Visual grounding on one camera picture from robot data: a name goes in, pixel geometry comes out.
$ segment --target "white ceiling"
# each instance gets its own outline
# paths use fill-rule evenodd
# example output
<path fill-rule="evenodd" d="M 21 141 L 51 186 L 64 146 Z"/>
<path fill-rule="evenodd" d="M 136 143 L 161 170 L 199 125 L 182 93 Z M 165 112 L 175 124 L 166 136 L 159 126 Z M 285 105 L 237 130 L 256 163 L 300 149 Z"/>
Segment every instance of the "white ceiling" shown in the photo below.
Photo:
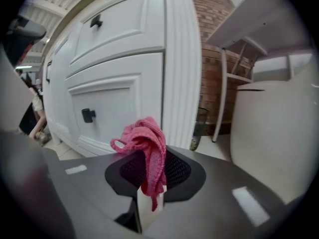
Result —
<path fill-rule="evenodd" d="M 21 7 L 19 14 L 43 25 L 46 29 L 46 36 L 28 52 L 21 65 L 40 67 L 42 53 L 46 41 L 51 37 L 61 19 L 80 0 L 26 0 Z"/>

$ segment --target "pink cloth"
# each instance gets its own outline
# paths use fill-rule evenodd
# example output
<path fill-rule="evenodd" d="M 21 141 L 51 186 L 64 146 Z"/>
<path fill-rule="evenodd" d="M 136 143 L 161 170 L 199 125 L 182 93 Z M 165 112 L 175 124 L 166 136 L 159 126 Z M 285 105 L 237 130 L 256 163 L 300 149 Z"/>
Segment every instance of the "pink cloth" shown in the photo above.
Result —
<path fill-rule="evenodd" d="M 119 141 L 123 148 L 115 145 Z M 146 180 L 142 183 L 142 191 L 152 199 L 152 211 L 158 206 L 157 196 L 163 193 L 166 185 L 164 165 L 166 158 L 166 142 L 162 130 L 152 117 L 138 120 L 126 126 L 121 139 L 112 139 L 111 147 L 118 153 L 131 154 L 142 150 L 146 161 Z"/>

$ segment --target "drawer handle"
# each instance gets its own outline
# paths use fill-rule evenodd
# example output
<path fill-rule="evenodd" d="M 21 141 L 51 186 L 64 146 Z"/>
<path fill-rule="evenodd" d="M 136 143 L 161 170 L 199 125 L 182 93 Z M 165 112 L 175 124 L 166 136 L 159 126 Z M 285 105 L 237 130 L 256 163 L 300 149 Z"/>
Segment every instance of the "drawer handle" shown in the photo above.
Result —
<path fill-rule="evenodd" d="M 102 25 L 103 21 L 100 21 L 101 15 L 96 15 L 92 20 L 91 20 L 91 25 L 90 27 L 93 27 L 95 25 L 98 26 L 98 28 Z"/>
<path fill-rule="evenodd" d="M 49 66 L 52 64 L 52 60 L 48 63 L 46 67 L 46 74 L 45 74 L 45 79 L 48 83 L 50 83 L 50 79 L 48 78 L 48 71 L 49 71 Z"/>
<path fill-rule="evenodd" d="M 95 118 L 96 114 L 95 114 L 95 111 L 91 111 L 89 108 L 86 108 L 82 110 L 82 116 L 85 123 L 92 123 L 93 122 L 92 118 L 93 117 Z"/>

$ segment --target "brick wall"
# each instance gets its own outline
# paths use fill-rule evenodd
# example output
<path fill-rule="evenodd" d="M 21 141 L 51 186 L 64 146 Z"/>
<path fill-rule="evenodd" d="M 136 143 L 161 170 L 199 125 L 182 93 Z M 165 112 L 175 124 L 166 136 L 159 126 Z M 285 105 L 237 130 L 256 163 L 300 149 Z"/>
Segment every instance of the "brick wall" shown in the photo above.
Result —
<path fill-rule="evenodd" d="M 199 107 L 209 110 L 207 122 L 215 124 L 217 122 L 221 94 L 221 61 L 219 50 L 214 46 L 205 44 L 205 41 L 233 10 L 234 5 L 230 0 L 193 0 L 193 2 L 197 12 L 202 42 L 202 81 Z M 226 54 L 227 71 L 231 72 L 238 55 L 229 51 Z M 248 61 L 243 59 L 241 66 L 237 69 L 237 75 L 244 76 L 245 70 L 248 70 L 248 68 Z M 228 79 L 224 122 L 231 121 L 236 89 L 237 86 L 242 84 L 243 82 L 238 80 Z"/>

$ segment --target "white label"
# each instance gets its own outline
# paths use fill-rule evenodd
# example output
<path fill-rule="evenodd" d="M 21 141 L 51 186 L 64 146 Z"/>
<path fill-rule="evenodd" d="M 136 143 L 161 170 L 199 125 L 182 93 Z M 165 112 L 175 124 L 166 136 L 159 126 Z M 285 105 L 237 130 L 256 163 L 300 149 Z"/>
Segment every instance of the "white label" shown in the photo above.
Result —
<path fill-rule="evenodd" d="M 65 172 L 66 172 L 66 174 L 74 174 L 74 173 L 79 173 L 79 172 L 82 172 L 85 170 L 87 170 L 85 165 L 79 165 L 77 167 L 72 167 L 72 168 L 66 169 Z"/>
<path fill-rule="evenodd" d="M 247 187 L 234 189 L 232 192 L 240 207 L 255 227 L 261 225 L 270 218 L 264 208 L 249 193 Z"/>

